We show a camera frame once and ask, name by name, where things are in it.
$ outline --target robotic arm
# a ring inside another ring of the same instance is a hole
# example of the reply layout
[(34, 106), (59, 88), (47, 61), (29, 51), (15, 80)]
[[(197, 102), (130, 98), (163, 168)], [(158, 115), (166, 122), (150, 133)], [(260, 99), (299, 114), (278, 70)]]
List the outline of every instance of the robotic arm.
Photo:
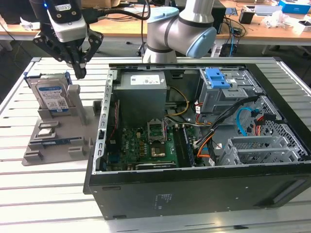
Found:
[[(41, 32), (33, 42), (57, 61), (66, 61), (74, 69), (77, 79), (86, 75), (86, 63), (94, 56), (104, 36), (89, 28), (91, 23), (108, 14), (125, 14), (148, 21), (148, 49), (145, 63), (176, 62), (181, 52), (192, 58), (207, 54), (216, 38), (212, 27), (211, 9), (214, 0), (188, 0), (186, 8), (179, 14), (174, 7), (150, 9), (147, 17), (123, 10), (98, 11), (92, 8), (81, 10), (81, 0), (29, 0)], [(82, 51), (84, 39), (88, 37), (89, 49)]]
[[(57, 61), (66, 61), (74, 69), (77, 79), (86, 75), (86, 62), (94, 56), (104, 36), (89, 28), (97, 16), (84, 18), (81, 0), (30, 0), (41, 32), (33, 42)], [(84, 39), (90, 47), (82, 51)]]
[(188, 0), (180, 14), (173, 7), (153, 9), (143, 62), (176, 63), (175, 51), (191, 58), (205, 56), (217, 34), (212, 27), (213, 4), (214, 0)]

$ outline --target power supply label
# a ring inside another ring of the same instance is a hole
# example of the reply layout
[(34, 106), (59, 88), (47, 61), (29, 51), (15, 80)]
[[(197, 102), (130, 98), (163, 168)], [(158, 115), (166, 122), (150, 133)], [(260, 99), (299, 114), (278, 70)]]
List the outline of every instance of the power supply label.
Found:
[(159, 85), (159, 75), (133, 75), (131, 76), (131, 85)]
[(61, 96), (60, 86), (39, 87), (39, 92), (46, 106), (51, 112), (67, 112), (69, 107), (66, 99)]

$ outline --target hard drive label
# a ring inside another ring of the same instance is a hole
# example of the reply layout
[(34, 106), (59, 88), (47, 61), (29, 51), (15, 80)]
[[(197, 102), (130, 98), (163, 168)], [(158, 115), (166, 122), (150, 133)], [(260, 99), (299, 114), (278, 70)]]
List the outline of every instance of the hard drive label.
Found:
[(60, 86), (40, 87), (39, 92), (51, 112), (66, 112), (69, 107), (66, 99), (61, 96)]

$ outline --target hard drive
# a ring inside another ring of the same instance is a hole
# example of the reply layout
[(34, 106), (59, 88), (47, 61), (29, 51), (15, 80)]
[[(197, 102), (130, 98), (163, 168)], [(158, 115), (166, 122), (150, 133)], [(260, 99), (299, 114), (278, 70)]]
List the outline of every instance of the hard drive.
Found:
[(52, 115), (66, 114), (73, 106), (69, 100), (69, 73), (34, 75), (26, 79), (39, 102), (40, 109), (49, 109)]

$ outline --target blue box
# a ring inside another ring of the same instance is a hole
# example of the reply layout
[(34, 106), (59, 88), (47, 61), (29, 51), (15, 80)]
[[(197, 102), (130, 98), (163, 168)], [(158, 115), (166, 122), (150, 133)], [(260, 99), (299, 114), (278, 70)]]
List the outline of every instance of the blue box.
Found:
[(307, 14), (310, 5), (309, 4), (301, 4), (297, 2), (290, 2), (290, 1), (284, 1), (280, 0), (278, 3), (279, 6), (283, 6), (282, 12), (283, 13), (289, 13), (289, 14)]

